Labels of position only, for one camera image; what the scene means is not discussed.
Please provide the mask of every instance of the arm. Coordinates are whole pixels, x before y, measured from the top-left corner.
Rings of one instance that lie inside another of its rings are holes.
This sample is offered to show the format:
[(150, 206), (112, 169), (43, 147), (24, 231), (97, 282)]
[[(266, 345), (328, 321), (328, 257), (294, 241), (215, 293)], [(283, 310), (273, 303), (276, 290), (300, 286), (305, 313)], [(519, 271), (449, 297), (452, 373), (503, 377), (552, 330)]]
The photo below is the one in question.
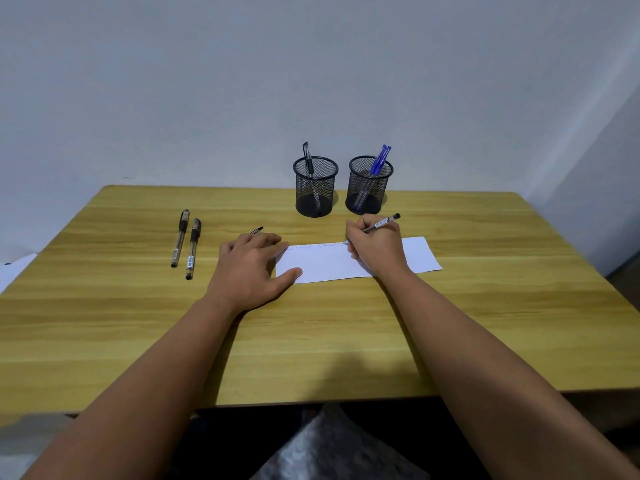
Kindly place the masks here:
[(409, 270), (400, 229), (347, 222), (352, 257), (388, 289), (453, 418), (496, 479), (640, 479), (542, 376)]
[(301, 274), (295, 268), (270, 278), (268, 260), (287, 246), (267, 233), (222, 244), (204, 297), (62, 431), (23, 478), (161, 475), (234, 318), (276, 298)]

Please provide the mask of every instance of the hand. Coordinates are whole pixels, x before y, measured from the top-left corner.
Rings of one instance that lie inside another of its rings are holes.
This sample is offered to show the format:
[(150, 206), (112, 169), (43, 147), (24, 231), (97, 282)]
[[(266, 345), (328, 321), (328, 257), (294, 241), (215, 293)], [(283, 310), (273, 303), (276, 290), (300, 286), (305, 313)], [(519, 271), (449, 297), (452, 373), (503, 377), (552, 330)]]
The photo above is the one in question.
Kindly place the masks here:
[(357, 223), (347, 221), (347, 237), (349, 252), (354, 259), (362, 259), (363, 263), (380, 279), (384, 280), (392, 273), (410, 271), (404, 257), (400, 226), (391, 222), (365, 234), (363, 229), (372, 226), (381, 219), (373, 214), (364, 214)]
[(289, 247), (277, 234), (240, 234), (236, 241), (220, 245), (218, 265), (205, 297), (228, 303), (236, 316), (276, 298), (302, 274), (292, 268), (277, 278), (267, 270), (268, 262)]

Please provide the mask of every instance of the pen holder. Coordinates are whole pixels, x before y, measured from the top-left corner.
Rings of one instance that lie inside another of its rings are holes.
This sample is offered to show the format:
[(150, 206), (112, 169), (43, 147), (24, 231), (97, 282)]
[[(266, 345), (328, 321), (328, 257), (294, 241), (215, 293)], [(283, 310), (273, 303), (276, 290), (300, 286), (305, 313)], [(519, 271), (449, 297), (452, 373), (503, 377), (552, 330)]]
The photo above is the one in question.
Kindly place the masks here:
[(333, 208), (333, 185), (338, 165), (329, 158), (311, 157), (311, 176), (304, 158), (293, 163), (296, 173), (296, 210), (306, 217), (323, 217)]
[(363, 155), (349, 162), (351, 173), (344, 204), (354, 214), (377, 214), (382, 208), (387, 182), (394, 168), (391, 163), (385, 161), (378, 176), (370, 177), (369, 170), (375, 160), (375, 157)]

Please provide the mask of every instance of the white paper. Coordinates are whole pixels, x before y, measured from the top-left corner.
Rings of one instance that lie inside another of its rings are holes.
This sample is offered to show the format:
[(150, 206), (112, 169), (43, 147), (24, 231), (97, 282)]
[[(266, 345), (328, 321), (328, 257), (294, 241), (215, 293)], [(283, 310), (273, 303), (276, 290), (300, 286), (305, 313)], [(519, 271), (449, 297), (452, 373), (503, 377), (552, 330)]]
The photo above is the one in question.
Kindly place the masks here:
[(0, 293), (2, 293), (7, 286), (9, 286), (14, 279), (18, 277), (18, 275), (23, 272), (24, 268), (26, 268), (33, 258), (35, 258), (37, 254), (29, 254), (24, 258), (18, 259), (18, 261), (12, 262), (11, 264), (5, 264), (4, 266), (0, 265)]
[[(414, 273), (442, 269), (423, 237), (405, 237), (402, 240), (407, 264)], [(292, 267), (302, 268), (302, 276), (296, 283), (344, 280), (375, 276), (359, 259), (353, 259), (347, 244), (304, 244), (290, 246), (276, 261), (276, 276)]]

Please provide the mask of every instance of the person's left hand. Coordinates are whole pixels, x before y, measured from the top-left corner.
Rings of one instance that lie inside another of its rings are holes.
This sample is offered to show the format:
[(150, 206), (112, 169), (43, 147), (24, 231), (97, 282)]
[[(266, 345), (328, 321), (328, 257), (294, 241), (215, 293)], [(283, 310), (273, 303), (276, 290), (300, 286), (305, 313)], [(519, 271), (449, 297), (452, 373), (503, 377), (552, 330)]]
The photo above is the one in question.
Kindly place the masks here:
[(289, 247), (277, 234), (240, 234), (236, 241), (220, 245), (218, 265), (205, 293), (206, 298), (228, 303), (234, 316), (276, 298), (302, 274), (292, 268), (277, 278), (268, 262)]

